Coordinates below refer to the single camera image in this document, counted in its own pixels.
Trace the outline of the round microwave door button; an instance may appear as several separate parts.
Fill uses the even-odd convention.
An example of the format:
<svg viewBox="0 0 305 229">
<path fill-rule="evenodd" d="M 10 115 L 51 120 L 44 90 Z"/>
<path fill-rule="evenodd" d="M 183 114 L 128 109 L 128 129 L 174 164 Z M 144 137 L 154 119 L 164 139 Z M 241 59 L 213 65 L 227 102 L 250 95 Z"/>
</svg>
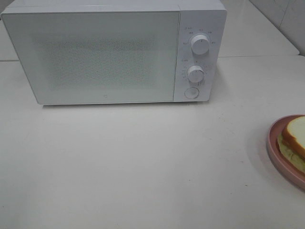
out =
<svg viewBox="0 0 305 229">
<path fill-rule="evenodd" d="M 188 99 L 196 99 L 199 95 L 199 89 L 195 87 L 188 88 L 185 92 L 184 95 Z"/>
</svg>

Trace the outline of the white bread sandwich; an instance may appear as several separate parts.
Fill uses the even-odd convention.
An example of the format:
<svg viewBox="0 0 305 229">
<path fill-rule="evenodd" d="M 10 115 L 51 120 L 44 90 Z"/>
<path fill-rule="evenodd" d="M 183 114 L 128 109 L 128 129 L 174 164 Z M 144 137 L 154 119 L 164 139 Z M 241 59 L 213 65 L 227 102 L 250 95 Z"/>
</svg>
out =
<svg viewBox="0 0 305 229">
<path fill-rule="evenodd" d="M 305 117 L 288 122 L 277 138 L 283 157 L 298 171 L 305 173 Z"/>
</svg>

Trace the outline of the pink round plate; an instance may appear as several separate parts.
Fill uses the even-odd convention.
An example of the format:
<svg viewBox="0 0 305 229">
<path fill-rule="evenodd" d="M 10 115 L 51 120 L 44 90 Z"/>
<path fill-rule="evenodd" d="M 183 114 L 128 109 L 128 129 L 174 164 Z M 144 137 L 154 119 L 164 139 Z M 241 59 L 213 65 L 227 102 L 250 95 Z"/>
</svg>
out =
<svg viewBox="0 0 305 229">
<path fill-rule="evenodd" d="M 295 168 L 280 152 L 277 137 L 286 124 L 290 121 L 304 116 L 304 114 L 288 115 L 277 119 L 269 128 L 266 140 L 268 156 L 277 171 L 291 184 L 300 190 L 305 190 L 305 175 Z"/>
</svg>

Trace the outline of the white microwave door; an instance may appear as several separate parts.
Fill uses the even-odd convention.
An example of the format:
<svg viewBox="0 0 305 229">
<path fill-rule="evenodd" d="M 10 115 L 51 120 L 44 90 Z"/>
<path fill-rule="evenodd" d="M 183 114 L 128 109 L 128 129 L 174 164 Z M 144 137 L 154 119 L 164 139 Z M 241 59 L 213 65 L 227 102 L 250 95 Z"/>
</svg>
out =
<svg viewBox="0 0 305 229">
<path fill-rule="evenodd" d="M 173 100 L 179 12 L 3 14 L 39 104 Z"/>
</svg>

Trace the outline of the lower white microwave knob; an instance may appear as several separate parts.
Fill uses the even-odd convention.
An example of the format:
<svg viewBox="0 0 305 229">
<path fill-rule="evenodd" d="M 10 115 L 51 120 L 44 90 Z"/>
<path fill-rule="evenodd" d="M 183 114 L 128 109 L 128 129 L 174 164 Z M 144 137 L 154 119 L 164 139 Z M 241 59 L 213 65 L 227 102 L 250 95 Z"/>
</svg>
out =
<svg viewBox="0 0 305 229">
<path fill-rule="evenodd" d="M 199 65 L 193 65 L 187 70 L 187 78 L 192 83 L 199 83 L 204 79 L 203 68 Z"/>
</svg>

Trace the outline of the white microwave knob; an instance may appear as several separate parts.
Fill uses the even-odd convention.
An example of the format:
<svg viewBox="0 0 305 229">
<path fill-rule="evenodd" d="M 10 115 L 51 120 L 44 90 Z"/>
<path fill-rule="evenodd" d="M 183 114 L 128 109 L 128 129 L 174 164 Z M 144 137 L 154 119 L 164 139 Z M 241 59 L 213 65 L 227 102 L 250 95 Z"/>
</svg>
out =
<svg viewBox="0 0 305 229">
<path fill-rule="evenodd" d="M 191 38 L 191 49 L 194 54 L 203 55 L 209 51 L 210 38 L 205 33 L 199 33 Z"/>
<path fill-rule="evenodd" d="M 199 83 L 204 79 L 203 68 L 199 65 L 193 65 L 187 70 L 187 78 L 192 83 Z"/>
</svg>

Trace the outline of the upper white microwave knob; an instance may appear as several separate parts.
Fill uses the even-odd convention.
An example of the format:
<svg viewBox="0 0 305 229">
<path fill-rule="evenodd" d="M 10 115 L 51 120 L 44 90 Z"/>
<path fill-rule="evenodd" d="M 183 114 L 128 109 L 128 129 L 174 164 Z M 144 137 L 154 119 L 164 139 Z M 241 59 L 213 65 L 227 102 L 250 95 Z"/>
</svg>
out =
<svg viewBox="0 0 305 229">
<path fill-rule="evenodd" d="M 209 51 L 210 38 L 205 33 L 199 33 L 191 38 L 191 49 L 194 54 L 203 55 Z"/>
</svg>

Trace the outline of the white microwave oven body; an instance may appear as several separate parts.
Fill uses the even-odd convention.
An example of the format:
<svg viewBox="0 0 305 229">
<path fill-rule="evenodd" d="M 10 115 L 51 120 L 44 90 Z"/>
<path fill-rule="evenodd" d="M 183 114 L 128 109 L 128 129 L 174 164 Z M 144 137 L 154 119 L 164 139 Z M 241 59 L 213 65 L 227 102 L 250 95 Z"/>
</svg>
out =
<svg viewBox="0 0 305 229">
<path fill-rule="evenodd" d="M 180 14 L 173 100 L 167 102 L 208 101 L 227 17 L 224 5 L 218 0 L 16 0 L 1 13 L 1 19 L 3 21 L 3 14 L 163 11 Z M 199 33 L 210 38 L 209 51 L 203 55 L 194 54 L 191 49 L 191 38 Z M 192 83 L 187 78 L 187 70 L 193 65 L 203 68 L 204 79 L 199 83 Z M 184 95 L 191 87 L 199 89 L 196 99 Z"/>
</svg>

